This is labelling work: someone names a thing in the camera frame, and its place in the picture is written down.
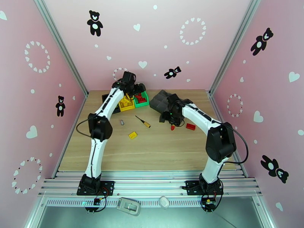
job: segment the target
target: wooden table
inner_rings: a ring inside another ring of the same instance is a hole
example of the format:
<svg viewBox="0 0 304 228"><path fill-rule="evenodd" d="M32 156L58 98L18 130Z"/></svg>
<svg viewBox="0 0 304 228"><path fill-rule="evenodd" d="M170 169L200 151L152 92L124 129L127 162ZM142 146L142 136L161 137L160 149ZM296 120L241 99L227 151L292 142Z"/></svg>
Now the wooden table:
<svg viewBox="0 0 304 228"><path fill-rule="evenodd" d="M151 100L159 90L148 90ZM192 100L198 108L213 118L215 113L204 90L167 90L182 99ZM109 91L91 91L84 104L78 123L87 119L102 104L101 96ZM151 124L147 128L139 118ZM205 150L206 135L196 127L195 131L185 126L171 131L169 122L159 123L160 113L149 106L113 114L110 123L113 133L106 145L101 169L103 171L162 171L162 170L203 170L208 155ZM88 123L78 129L89 135ZM128 136L135 131L138 136ZM91 148L91 139L74 130L67 150L60 164L60 171L85 171ZM227 163L223 169L235 169Z"/></svg>

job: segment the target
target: gray object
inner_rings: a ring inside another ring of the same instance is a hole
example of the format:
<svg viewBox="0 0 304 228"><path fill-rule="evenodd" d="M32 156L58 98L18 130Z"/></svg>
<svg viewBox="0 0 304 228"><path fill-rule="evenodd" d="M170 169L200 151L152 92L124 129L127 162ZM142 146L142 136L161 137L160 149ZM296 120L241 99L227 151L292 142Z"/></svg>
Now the gray object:
<svg viewBox="0 0 304 228"><path fill-rule="evenodd" d="M168 111L168 101L167 97L172 95L171 93L166 92L165 90L161 90L157 93L152 100L150 100L150 108L156 110L159 113L163 113Z"/></svg>

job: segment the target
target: white dot decal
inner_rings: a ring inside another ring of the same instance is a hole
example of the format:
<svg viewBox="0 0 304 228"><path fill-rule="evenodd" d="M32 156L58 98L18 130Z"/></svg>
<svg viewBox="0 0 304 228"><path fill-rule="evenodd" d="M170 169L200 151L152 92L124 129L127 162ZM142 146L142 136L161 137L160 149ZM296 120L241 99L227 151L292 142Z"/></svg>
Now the white dot decal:
<svg viewBox="0 0 304 228"><path fill-rule="evenodd" d="M300 129L300 130L298 131L298 134L299 134L300 136L303 136L303 135L304 135L304 131Z"/></svg>

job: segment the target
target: black teddy bear sticker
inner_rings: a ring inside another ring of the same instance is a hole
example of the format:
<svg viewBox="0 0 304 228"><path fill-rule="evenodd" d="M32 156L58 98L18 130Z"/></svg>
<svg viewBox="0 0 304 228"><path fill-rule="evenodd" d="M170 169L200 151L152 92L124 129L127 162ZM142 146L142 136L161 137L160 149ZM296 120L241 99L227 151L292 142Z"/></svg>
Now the black teddy bear sticker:
<svg viewBox="0 0 304 228"><path fill-rule="evenodd" d="M89 11L91 19L88 20L87 24L90 25L91 34L100 36L101 35L101 28L103 28L102 23L99 21L99 13L95 11Z"/></svg>
<svg viewBox="0 0 304 228"><path fill-rule="evenodd" d="M279 164L276 159L270 160L269 157L265 155L263 155L262 158L265 161L261 161L261 164L269 171L268 174L272 177L278 176L278 178L285 184L287 177L289 176L288 172L279 168Z"/></svg>
<svg viewBox="0 0 304 228"><path fill-rule="evenodd" d="M265 50L267 45L267 40L269 40L271 37L273 37L273 33L268 27L265 33L263 34L263 36L259 35L256 38L256 42L254 43L254 45L252 45L250 51L254 50L253 55L257 55L261 49Z"/></svg>
<svg viewBox="0 0 304 228"><path fill-rule="evenodd" d="M63 117L63 110L65 109L65 104L63 103L64 97L58 96L58 103L56 104L57 116Z"/></svg>
<svg viewBox="0 0 304 228"><path fill-rule="evenodd" d="M181 72L182 70L179 67L176 67L175 69L170 68L168 72L164 74L166 79L170 79L171 77L176 77L176 74Z"/></svg>

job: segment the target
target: red lego brick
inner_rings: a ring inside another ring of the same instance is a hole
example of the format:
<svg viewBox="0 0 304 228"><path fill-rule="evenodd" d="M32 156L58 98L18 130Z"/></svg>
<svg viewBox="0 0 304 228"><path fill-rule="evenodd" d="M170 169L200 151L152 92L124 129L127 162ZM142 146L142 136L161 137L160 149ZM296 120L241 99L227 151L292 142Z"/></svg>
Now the red lego brick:
<svg viewBox="0 0 304 228"><path fill-rule="evenodd" d="M195 130L195 125L189 124L187 123L186 128L191 129L191 130Z"/></svg>

